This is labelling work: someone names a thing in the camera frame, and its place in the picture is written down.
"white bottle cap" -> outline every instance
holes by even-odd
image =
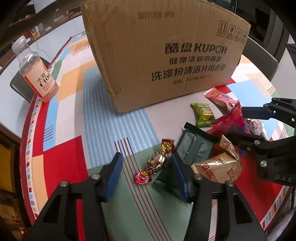
[[[15,54],[19,54],[20,50],[23,51],[24,49],[28,48],[29,45],[26,43],[26,37],[23,35],[19,37],[14,44],[11,46],[12,51]]]

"black chair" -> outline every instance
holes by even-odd
[[[46,61],[44,58],[41,58],[41,60],[43,61],[44,65],[48,68],[49,62]],[[22,96],[26,101],[28,101],[29,103],[31,102],[34,95],[34,90],[25,81],[24,77],[20,74],[19,71],[11,80],[10,87],[20,96]]]
[[[248,37],[242,54],[256,65],[269,81],[272,80],[279,63],[261,45]]]

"yellow-green candy wrapper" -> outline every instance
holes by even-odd
[[[197,126],[208,126],[212,121],[216,120],[209,104],[191,103],[191,106],[195,109],[198,119]]]

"bottle label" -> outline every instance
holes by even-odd
[[[39,97],[43,97],[53,88],[55,80],[48,72],[41,59],[37,60],[33,66],[24,73],[26,79]]]

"snack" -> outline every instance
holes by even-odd
[[[244,117],[242,116],[242,107],[239,101],[228,114],[213,121],[212,127],[223,134],[226,134],[228,131],[251,134],[249,128],[245,124]]]
[[[260,120],[245,119],[244,121],[251,133],[258,136],[263,136],[266,140],[268,140],[264,124]]]
[[[199,173],[216,183],[225,183],[227,180],[235,181],[242,173],[239,161],[226,152],[193,164],[191,168],[195,174]]]
[[[198,127],[210,125],[216,120],[209,104],[191,103],[191,106],[195,109],[198,115]]]
[[[221,136],[220,144],[219,146],[226,150],[233,158],[236,160],[239,160],[239,154],[235,148],[235,146],[224,136]]]
[[[213,101],[216,105],[231,111],[231,109],[235,106],[236,101],[230,98],[228,95],[222,93],[217,90],[215,87],[212,89],[208,89],[203,93],[205,97]]]
[[[218,138],[209,135],[198,127],[186,122],[185,131],[178,143],[177,152],[184,164],[191,166],[210,157],[211,150]],[[173,167],[171,162],[162,170],[155,179],[152,187],[165,189],[167,192],[180,197],[173,177]]]
[[[175,151],[174,141],[163,139],[160,145],[161,151],[155,152],[146,163],[145,169],[138,172],[135,176],[137,184],[146,184],[151,181],[151,175],[164,165],[168,159],[168,155]]]

